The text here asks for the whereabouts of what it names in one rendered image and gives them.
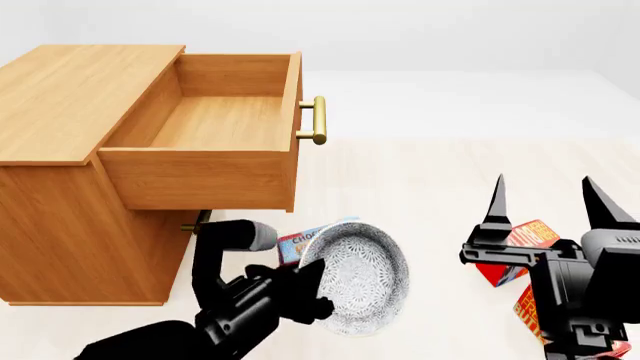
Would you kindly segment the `light wooden cabinet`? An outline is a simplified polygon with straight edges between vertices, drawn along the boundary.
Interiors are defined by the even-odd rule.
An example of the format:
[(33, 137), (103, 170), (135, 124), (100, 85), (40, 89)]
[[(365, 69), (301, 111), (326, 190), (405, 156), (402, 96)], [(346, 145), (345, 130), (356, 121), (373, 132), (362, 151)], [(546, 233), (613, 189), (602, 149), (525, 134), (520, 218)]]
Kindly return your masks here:
[(193, 211), (136, 211), (99, 149), (180, 45), (42, 45), (0, 67), (0, 300), (167, 302)]

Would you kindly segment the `red cookie box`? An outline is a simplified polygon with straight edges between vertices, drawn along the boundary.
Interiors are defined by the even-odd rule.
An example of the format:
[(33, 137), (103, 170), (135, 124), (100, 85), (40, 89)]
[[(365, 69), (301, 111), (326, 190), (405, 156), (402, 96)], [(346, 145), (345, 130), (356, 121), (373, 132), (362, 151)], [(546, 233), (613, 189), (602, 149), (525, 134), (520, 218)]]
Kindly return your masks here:
[[(507, 245), (533, 248), (549, 248), (560, 236), (543, 221), (534, 220), (513, 227), (507, 236)], [(522, 266), (476, 264), (476, 269), (493, 287), (500, 287), (528, 273)]]

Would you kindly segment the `red orange butter box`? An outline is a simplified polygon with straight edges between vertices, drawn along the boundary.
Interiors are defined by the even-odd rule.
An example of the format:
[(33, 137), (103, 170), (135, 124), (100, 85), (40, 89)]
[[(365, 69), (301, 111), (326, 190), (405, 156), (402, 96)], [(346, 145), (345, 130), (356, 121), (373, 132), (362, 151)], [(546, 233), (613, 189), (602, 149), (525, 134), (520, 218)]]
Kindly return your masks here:
[[(551, 343), (551, 341), (542, 337), (531, 285), (525, 288), (514, 305), (513, 310), (542, 345)], [(614, 359), (622, 359), (631, 349), (631, 344), (626, 341), (614, 341), (612, 350), (598, 354), (597, 359), (604, 359), (606, 356), (613, 357)]]

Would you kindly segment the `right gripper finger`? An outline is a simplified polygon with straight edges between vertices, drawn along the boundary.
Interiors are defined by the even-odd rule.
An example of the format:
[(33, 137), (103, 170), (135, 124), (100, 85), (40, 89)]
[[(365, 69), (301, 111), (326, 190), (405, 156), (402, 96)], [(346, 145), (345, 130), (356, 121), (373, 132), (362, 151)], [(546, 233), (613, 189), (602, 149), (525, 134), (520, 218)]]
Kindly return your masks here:
[(484, 220), (472, 230), (467, 244), (470, 245), (507, 245), (512, 224), (507, 217), (506, 185), (500, 174), (489, 203)]
[(640, 222), (618, 206), (590, 176), (582, 179), (582, 194), (592, 230), (640, 230)]

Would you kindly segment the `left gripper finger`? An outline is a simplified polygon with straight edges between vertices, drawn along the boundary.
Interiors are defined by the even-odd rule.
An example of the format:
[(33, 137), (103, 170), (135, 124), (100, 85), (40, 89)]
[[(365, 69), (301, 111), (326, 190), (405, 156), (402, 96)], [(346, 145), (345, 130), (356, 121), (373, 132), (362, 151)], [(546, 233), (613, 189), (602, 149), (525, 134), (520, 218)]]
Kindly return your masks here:
[(312, 324), (315, 320), (325, 320), (333, 314), (334, 310), (334, 303), (326, 297), (311, 299), (300, 306), (296, 322)]
[(299, 268), (301, 293), (306, 299), (316, 299), (325, 269), (325, 261), (320, 258)]

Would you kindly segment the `grey patterned bowl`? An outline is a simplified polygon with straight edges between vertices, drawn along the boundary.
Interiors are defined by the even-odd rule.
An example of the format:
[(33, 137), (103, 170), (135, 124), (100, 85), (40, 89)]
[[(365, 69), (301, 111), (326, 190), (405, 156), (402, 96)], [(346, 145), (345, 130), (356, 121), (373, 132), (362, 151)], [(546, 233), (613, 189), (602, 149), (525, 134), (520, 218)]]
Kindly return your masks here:
[(317, 295), (333, 302), (321, 320), (337, 335), (373, 335), (395, 320), (409, 293), (410, 275), (401, 248), (383, 230), (344, 221), (320, 230), (302, 252), (299, 266), (324, 260)]

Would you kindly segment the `blue chocolate pudding box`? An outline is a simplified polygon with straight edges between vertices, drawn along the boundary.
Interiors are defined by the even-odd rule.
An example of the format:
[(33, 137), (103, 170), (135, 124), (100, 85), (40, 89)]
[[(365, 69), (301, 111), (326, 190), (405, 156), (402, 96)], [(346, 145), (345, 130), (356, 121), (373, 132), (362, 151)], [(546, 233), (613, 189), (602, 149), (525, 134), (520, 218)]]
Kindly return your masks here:
[(313, 258), (307, 260), (306, 248), (313, 242), (313, 239), (317, 237), (319, 233), (328, 227), (332, 227), (337, 224), (360, 221), (361, 218), (352, 216), (341, 218), (338, 221), (334, 221), (330, 224), (321, 225), (308, 230), (303, 230), (290, 235), (281, 236), (277, 240), (277, 253), (280, 266), (299, 266), (300, 263), (306, 265), (312, 263)]

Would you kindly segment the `open wooden drawer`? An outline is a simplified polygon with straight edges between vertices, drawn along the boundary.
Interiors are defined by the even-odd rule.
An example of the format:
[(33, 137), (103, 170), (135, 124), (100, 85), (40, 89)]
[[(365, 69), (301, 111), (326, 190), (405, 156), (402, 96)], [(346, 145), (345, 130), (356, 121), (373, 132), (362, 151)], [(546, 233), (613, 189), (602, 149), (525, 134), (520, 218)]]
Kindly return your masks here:
[(184, 54), (99, 149), (136, 210), (295, 203), (301, 56)]

